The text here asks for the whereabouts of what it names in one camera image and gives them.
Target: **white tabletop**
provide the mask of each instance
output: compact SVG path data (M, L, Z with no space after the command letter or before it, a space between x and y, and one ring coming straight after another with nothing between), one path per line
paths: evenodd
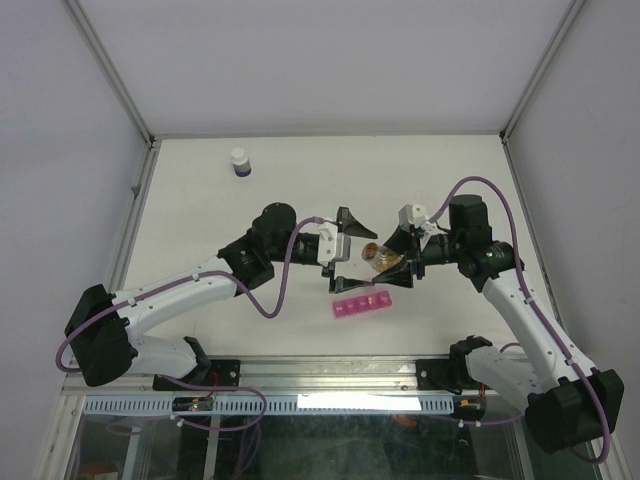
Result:
M247 151L253 171L235 176L231 150ZM451 187L468 175L495 182L514 210L521 256L548 302L522 209L497 136L310 137L165 140L145 205L126 286L187 270L242 236L273 202L293 206L298 219L334 217L347 206L384 242L397 226L397 212L421 203L433 213ZM482 195L494 238L510 242L497 197L481 184L461 193ZM447 215L443 216L446 224ZM313 232L313 226L306 231ZM360 259L366 241L354 239L351 261L338 274L371 278ZM275 305L276 279L255 291ZM196 336L212 355L403 355L443 354L468 335L502 345L514 337L493 307L455 265L434 266L415 289L391 292L393 306L336 319L332 302L353 297L328 293L320 268L294 265L279 317L260 316L244 297L217 302L156 327L152 335Z

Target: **glass panel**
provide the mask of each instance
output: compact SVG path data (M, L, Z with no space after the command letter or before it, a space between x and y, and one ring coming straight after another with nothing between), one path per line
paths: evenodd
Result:
M513 412L487 398L486 420ZM191 415L237 427L254 416ZM570 452L544 454L520 421L465 426L427 415L274 415L245 432L178 428L169 418L84 415L67 479L530 480L599 478Z

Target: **small white bottle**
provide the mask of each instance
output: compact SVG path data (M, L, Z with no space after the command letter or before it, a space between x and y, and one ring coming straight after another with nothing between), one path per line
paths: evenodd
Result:
M237 176L246 177L251 173L251 163L249 163L249 157L244 148L238 147L231 150L231 163Z

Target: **pink pill organizer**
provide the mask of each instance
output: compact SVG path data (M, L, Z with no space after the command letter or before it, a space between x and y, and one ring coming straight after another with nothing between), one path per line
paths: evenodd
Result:
M391 304L391 294L388 290L383 290L382 292L335 301L333 302L333 314L336 318L343 318L357 313L387 308Z

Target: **gray wall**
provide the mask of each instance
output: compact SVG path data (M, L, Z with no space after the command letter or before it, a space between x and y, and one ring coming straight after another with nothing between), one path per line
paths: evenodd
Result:
M626 382L640 476L640 3L590 2L512 137L563 321Z
M0 478L35 469L63 327L106 280L143 154L62 2L0 2Z
M216 135L497 133L568 4L82 0L149 128Z

